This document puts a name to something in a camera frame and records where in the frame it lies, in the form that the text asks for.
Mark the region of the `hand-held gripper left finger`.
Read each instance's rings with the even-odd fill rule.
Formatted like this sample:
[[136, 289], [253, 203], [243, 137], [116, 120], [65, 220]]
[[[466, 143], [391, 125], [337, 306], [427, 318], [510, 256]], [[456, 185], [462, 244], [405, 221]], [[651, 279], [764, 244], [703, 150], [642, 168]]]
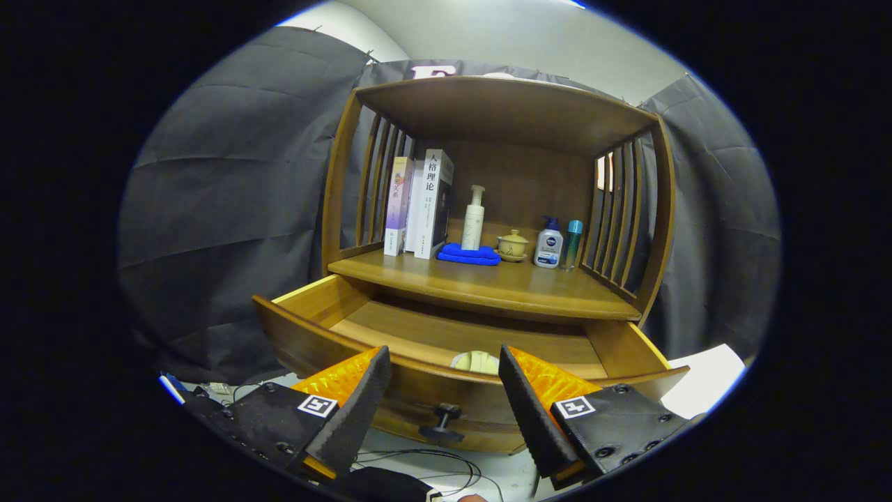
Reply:
[[258, 386], [225, 406], [196, 390], [185, 409], [245, 454], [317, 482], [347, 476], [391, 379], [386, 346], [286, 387]]

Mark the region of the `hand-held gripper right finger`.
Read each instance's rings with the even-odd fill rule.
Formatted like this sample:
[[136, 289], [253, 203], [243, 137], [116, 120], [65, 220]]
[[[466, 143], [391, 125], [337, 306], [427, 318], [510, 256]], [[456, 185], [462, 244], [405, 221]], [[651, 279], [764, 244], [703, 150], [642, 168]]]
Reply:
[[606, 379], [594, 383], [504, 345], [499, 377], [539, 477], [555, 489], [622, 468], [698, 425], [656, 396], [662, 379], [681, 379], [650, 345], [598, 349]]

